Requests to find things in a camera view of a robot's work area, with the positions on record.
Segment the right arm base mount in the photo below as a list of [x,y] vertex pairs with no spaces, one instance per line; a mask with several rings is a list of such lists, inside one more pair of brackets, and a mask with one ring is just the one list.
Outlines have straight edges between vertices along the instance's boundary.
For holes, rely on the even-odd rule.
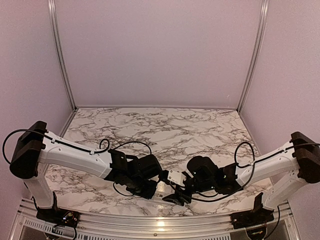
[[251,210],[235,212],[230,215],[234,229],[248,228],[274,220],[274,210],[264,208],[262,203],[263,194],[261,192],[255,197]]

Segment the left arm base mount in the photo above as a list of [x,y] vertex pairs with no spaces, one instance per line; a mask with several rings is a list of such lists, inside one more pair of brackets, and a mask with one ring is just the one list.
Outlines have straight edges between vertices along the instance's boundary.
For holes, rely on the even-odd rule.
[[76,228],[79,222],[80,213],[75,210],[69,210],[58,207],[57,196],[53,192],[53,205],[51,208],[40,208],[33,198],[34,206],[37,210],[36,217],[40,220],[56,224],[58,226],[67,226]]

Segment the white remote control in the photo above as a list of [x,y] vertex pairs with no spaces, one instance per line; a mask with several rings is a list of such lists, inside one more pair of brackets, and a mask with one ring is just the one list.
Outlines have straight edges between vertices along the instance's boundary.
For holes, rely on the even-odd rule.
[[154,201],[161,201],[164,197],[171,195],[173,191],[156,191],[152,197]]

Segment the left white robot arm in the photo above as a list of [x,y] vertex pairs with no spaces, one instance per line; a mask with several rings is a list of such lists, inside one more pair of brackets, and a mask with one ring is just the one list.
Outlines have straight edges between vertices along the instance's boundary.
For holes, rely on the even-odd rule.
[[59,165],[86,172],[106,181],[125,186],[133,195],[151,199],[162,177],[162,167],[153,154],[144,157],[128,155],[116,149],[96,149],[65,140],[37,121],[29,129],[20,129],[10,164],[10,172],[22,179],[39,209],[53,223],[63,219],[55,204],[56,196],[46,178],[39,173],[43,164]]

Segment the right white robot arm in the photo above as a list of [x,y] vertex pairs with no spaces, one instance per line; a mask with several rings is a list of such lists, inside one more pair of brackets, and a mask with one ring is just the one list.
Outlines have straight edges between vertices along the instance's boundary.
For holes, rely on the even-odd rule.
[[174,193],[163,201],[183,206],[195,200],[193,194],[214,190],[223,199],[242,191],[246,186],[285,173],[270,190],[255,197],[254,208],[247,219],[258,224],[272,213],[279,203],[307,184],[320,181],[320,145],[296,131],[290,141],[278,149],[254,158],[253,163],[237,161],[218,167],[207,156],[195,156],[187,163],[188,173],[170,171],[168,185]]

